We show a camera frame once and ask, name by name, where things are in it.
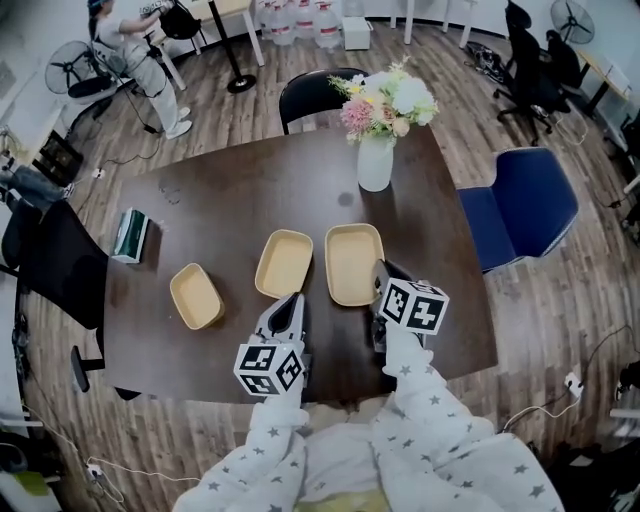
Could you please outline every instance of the water bottle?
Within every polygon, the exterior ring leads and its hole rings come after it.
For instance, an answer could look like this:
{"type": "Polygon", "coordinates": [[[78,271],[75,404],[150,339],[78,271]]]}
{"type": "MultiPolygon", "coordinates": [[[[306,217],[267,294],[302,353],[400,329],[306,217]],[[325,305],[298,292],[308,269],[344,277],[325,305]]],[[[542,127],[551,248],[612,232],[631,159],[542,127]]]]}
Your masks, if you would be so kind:
{"type": "Polygon", "coordinates": [[[342,12],[345,18],[364,18],[364,3],[362,0],[344,0],[342,12]]]}
{"type": "Polygon", "coordinates": [[[271,13],[271,34],[274,44],[289,46],[293,44],[295,35],[292,28],[292,20],[287,10],[281,5],[274,5],[271,13]]]}
{"type": "Polygon", "coordinates": [[[260,23],[260,30],[262,31],[262,39],[265,41],[269,41],[273,37],[270,21],[271,12],[271,1],[265,0],[258,11],[258,21],[260,23]]]}
{"type": "Polygon", "coordinates": [[[326,2],[318,3],[320,10],[313,20],[313,31],[320,48],[335,48],[342,42],[338,17],[329,9],[330,6],[326,2]]]}
{"type": "Polygon", "coordinates": [[[300,0],[296,9],[296,35],[300,39],[313,39],[313,15],[316,9],[309,0],[300,0]]]}

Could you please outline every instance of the beige tray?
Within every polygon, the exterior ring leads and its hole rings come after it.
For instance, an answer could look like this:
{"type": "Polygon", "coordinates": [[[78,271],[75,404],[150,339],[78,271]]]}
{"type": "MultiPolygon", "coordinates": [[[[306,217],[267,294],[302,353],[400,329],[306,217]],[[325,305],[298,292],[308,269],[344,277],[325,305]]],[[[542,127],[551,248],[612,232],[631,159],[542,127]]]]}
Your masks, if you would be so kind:
{"type": "Polygon", "coordinates": [[[189,329],[208,327],[224,314],[224,304],[204,269],[189,263],[171,280],[171,296],[189,329]]]}
{"type": "Polygon", "coordinates": [[[262,252],[256,288],[274,299],[299,292],[312,256],[313,241],[307,235],[286,229],[275,231],[262,252]]]}
{"type": "Polygon", "coordinates": [[[371,224],[335,226],[325,238],[331,298],[342,306],[366,306],[376,299],[373,269],[384,260],[380,233],[371,224]]]}

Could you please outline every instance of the blue seat cushion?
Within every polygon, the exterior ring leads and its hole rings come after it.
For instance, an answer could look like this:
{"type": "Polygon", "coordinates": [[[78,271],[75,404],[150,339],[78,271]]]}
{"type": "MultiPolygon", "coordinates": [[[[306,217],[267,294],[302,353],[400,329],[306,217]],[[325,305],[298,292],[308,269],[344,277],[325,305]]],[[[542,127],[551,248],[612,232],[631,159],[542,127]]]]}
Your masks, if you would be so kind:
{"type": "Polygon", "coordinates": [[[516,252],[490,188],[458,190],[483,271],[516,259],[516,252]]]}

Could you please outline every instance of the white sleeve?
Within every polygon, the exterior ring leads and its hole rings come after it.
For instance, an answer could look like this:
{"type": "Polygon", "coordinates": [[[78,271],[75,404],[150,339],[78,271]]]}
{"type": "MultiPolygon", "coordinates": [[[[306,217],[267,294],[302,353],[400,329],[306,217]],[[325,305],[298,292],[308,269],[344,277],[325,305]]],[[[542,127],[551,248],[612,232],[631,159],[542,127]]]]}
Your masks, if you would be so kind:
{"type": "Polygon", "coordinates": [[[447,389],[409,332],[387,327],[387,364],[398,381],[372,423],[373,444],[393,510],[556,511],[562,503],[531,451],[495,435],[447,389]]]}

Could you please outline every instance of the electrical outlet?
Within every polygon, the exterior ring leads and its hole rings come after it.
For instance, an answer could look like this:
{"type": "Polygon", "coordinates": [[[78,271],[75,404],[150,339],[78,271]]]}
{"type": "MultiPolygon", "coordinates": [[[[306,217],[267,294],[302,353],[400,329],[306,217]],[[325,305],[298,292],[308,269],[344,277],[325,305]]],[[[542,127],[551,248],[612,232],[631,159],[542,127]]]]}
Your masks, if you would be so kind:
{"type": "Polygon", "coordinates": [[[582,381],[575,373],[571,372],[564,378],[564,385],[569,388],[570,393],[576,398],[580,398],[582,396],[582,390],[584,389],[582,381]]]}
{"type": "Polygon", "coordinates": [[[95,481],[102,476],[102,468],[97,464],[87,464],[87,474],[91,481],[95,481]]]}

